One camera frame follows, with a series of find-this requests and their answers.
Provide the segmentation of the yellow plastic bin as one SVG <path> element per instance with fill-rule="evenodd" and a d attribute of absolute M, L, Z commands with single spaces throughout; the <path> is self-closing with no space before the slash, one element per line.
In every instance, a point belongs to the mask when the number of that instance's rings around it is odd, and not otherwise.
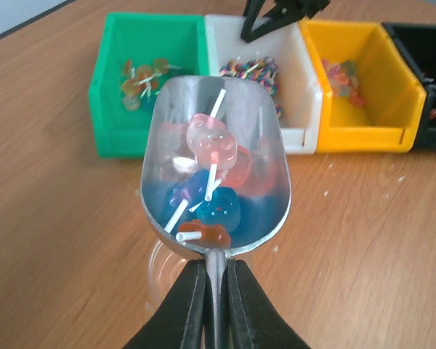
<path fill-rule="evenodd" d="M 381 23 L 302 20 L 299 29 L 323 90 L 319 153 L 412 148 L 426 92 Z M 354 62 L 365 105 L 337 97 L 325 63 Z"/>

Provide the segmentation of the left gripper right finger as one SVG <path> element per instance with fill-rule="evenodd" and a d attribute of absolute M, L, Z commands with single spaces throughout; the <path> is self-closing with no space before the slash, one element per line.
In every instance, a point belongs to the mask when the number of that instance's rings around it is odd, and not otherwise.
<path fill-rule="evenodd" d="M 246 262 L 228 262 L 227 286 L 234 348 L 309 347 L 274 308 Z"/>

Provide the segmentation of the metal scoop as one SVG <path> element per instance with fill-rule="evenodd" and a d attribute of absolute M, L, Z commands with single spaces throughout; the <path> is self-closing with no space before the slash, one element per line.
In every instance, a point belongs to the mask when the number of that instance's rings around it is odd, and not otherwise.
<path fill-rule="evenodd" d="M 227 264 L 269 241 L 291 204 L 267 90 L 229 77 L 169 79 L 153 110 L 140 198 L 165 245 L 205 262 L 201 348 L 234 348 Z"/>

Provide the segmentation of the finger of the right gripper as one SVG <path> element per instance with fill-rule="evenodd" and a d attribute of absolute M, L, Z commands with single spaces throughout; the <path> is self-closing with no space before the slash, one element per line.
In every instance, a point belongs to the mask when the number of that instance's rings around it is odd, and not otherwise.
<path fill-rule="evenodd" d="M 256 26 L 258 14 L 260 13 L 265 0 L 248 0 L 243 11 L 244 23 L 241 29 L 241 38 L 244 41 L 257 40 L 276 29 L 272 19 Z"/>
<path fill-rule="evenodd" d="M 265 34 L 304 18 L 311 19 L 328 5 L 329 0 L 277 0 L 275 6 L 264 15 L 269 19 L 263 25 Z"/>

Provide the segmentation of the green plastic bin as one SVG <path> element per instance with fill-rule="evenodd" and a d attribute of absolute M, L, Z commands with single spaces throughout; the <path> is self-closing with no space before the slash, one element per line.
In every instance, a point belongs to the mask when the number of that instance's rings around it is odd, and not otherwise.
<path fill-rule="evenodd" d="M 208 74 L 204 17 L 109 13 L 88 92 L 99 156 L 143 156 L 160 88 Z"/>

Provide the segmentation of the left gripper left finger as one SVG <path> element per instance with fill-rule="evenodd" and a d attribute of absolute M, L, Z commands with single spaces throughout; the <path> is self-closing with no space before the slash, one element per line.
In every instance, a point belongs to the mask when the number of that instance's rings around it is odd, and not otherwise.
<path fill-rule="evenodd" d="M 205 262 L 187 262 L 158 310 L 124 347 L 199 349 L 203 331 L 205 291 Z"/>

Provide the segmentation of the black plastic bin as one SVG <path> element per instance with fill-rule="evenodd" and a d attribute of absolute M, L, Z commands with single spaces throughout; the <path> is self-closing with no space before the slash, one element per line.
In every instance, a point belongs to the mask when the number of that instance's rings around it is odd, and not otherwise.
<path fill-rule="evenodd" d="M 436 24 L 382 25 L 426 92 L 413 149 L 436 149 Z"/>

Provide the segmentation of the white plastic bin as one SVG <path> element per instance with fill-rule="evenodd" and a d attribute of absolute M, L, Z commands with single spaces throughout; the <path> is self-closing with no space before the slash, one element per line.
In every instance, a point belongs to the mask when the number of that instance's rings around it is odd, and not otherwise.
<path fill-rule="evenodd" d="M 241 39 L 244 18 L 205 16 L 209 73 L 235 59 L 247 63 L 272 58 L 279 67 L 275 101 L 282 107 L 279 118 L 287 154 L 313 154 L 317 147 L 323 91 L 310 59 L 302 32 L 296 23 L 269 33 L 251 43 Z"/>

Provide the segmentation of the clear plastic cup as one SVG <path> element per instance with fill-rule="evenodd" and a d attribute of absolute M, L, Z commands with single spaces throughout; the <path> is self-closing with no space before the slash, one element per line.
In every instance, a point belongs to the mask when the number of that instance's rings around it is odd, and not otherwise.
<path fill-rule="evenodd" d="M 148 285 L 148 299 L 145 301 L 146 319 L 150 319 L 158 310 L 187 262 L 201 258 L 202 256 L 196 253 L 188 254 L 184 258 L 172 251 L 159 238 L 155 240 L 146 269 Z"/>

